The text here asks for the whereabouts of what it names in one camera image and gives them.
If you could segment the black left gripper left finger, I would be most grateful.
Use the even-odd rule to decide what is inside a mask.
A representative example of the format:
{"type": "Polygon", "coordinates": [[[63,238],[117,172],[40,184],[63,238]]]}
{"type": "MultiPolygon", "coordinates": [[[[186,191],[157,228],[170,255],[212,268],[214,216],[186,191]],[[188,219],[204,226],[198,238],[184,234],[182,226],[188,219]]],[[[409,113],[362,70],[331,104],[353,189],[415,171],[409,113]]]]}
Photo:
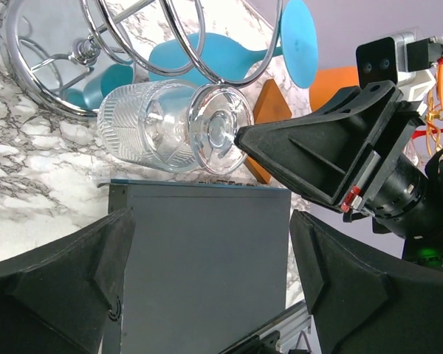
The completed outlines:
{"type": "Polygon", "coordinates": [[[117,210],[0,262],[0,353],[97,353],[135,230],[117,210]]]}

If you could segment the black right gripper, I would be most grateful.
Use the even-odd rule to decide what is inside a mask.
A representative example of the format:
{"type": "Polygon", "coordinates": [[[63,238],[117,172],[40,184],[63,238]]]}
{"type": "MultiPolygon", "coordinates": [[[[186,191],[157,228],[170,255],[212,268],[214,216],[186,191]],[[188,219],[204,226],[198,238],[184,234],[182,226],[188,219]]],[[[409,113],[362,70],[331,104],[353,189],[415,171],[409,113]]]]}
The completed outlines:
{"type": "Polygon", "coordinates": [[[377,234],[425,236],[434,229],[427,178],[402,153],[422,123],[422,104],[391,82],[340,89],[299,118],[240,128],[236,146],[307,201],[372,217],[377,234]]]}

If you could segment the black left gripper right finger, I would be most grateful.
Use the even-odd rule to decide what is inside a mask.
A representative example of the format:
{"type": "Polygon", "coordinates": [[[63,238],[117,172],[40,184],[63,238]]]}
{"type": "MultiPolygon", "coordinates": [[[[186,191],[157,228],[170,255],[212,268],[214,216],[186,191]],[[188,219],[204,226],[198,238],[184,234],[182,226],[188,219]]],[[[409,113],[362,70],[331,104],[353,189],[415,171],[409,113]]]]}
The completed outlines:
{"type": "Polygon", "coordinates": [[[295,210],[290,235],[323,353],[443,353],[443,272],[295,210]]]}

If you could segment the blue plastic wine glass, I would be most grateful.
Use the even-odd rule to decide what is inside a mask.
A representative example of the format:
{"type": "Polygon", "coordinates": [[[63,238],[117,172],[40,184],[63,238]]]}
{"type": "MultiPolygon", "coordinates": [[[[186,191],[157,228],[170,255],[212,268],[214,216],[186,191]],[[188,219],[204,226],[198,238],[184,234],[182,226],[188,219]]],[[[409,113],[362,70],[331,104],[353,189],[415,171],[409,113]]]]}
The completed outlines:
{"type": "MultiPolygon", "coordinates": [[[[273,55],[282,55],[292,82],[302,88],[310,87],[317,73],[317,36],[312,15],[303,1],[289,1],[280,20],[281,45],[273,55]]],[[[264,59],[267,51],[252,51],[223,35],[207,32],[201,59],[220,77],[243,80],[249,69],[264,59]]],[[[149,62],[166,69],[178,69],[189,58],[178,41],[173,39],[156,45],[149,62]]],[[[68,88],[63,97],[79,108],[96,109],[113,89],[133,82],[130,66],[114,64],[86,84],[83,91],[68,88]]]]}

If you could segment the clear ribbed wine glass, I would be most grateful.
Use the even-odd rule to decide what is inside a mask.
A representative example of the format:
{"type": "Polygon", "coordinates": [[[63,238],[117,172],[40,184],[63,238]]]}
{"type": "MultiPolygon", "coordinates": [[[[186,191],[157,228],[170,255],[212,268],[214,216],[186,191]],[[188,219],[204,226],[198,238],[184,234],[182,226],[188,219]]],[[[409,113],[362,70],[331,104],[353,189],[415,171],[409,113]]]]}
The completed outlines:
{"type": "Polygon", "coordinates": [[[184,80],[118,87],[97,115],[98,133],[117,159],[170,173],[202,168],[218,176],[243,164],[247,155],[234,140],[240,128],[253,123],[250,104],[238,89],[184,80]]]}

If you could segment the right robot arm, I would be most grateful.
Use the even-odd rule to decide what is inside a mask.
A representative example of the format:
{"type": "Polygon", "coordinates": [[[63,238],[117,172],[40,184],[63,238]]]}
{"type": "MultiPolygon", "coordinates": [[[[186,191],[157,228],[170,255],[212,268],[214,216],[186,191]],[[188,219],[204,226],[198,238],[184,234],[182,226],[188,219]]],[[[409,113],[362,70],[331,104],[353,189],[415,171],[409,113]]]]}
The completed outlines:
{"type": "Polygon", "coordinates": [[[403,257],[439,267],[443,200],[436,180],[404,154],[425,107],[389,80],[340,89],[299,118],[241,128],[235,144],[303,199],[343,215],[370,217],[376,233],[406,239],[403,257]]]}

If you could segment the orange plastic wine glass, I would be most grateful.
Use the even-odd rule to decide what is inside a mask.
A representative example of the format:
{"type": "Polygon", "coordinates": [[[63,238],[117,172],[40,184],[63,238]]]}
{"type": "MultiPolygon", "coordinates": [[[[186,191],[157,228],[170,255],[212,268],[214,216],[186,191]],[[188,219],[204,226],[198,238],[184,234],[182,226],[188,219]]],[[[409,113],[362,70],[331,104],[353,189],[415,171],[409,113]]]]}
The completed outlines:
{"type": "Polygon", "coordinates": [[[316,111],[321,108],[341,88],[358,85],[359,78],[356,66],[319,70],[313,84],[309,88],[311,110],[316,111]]]}

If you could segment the chrome wine glass rack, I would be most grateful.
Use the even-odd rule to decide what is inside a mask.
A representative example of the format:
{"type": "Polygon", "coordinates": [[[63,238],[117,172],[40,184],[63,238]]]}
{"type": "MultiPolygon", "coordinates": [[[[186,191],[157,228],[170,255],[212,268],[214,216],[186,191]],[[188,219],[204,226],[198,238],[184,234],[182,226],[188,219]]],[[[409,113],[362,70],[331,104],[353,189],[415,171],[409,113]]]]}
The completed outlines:
{"type": "Polygon", "coordinates": [[[199,39],[191,45],[172,1],[160,5],[176,44],[187,60],[174,68],[144,58],[132,45],[123,22],[151,5],[136,1],[113,14],[107,1],[8,1],[1,12],[1,55],[18,87],[33,101],[51,111],[76,119],[93,119],[97,106],[84,94],[84,84],[96,80],[111,65],[141,67],[162,77],[197,70],[211,82],[222,80],[236,87],[254,83],[269,62],[282,54],[276,26],[269,47],[251,75],[231,80],[217,74],[202,56],[210,43],[202,3],[194,3],[199,39]]]}

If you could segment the dark grey flat box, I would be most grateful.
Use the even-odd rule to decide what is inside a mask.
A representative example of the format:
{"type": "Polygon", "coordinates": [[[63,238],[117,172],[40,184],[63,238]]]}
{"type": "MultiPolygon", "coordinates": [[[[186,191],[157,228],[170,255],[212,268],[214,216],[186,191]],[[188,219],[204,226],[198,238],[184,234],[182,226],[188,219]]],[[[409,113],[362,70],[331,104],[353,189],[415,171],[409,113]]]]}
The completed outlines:
{"type": "Polygon", "coordinates": [[[220,353],[286,307],[290,192],[113,180],[136,222],[104,353],[220,353]]]}

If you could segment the aluminium extrusion rail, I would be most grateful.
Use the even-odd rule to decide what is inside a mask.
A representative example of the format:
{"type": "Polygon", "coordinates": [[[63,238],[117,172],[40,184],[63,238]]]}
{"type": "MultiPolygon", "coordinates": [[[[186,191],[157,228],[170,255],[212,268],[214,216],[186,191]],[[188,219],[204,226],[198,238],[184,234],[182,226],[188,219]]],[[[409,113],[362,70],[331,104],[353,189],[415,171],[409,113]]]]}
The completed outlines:
{"type": "Polygon", "coordinates": [[[312,353],[308,338],[311,326],[312,317],[302,299],[222,353],[312,353]]]}

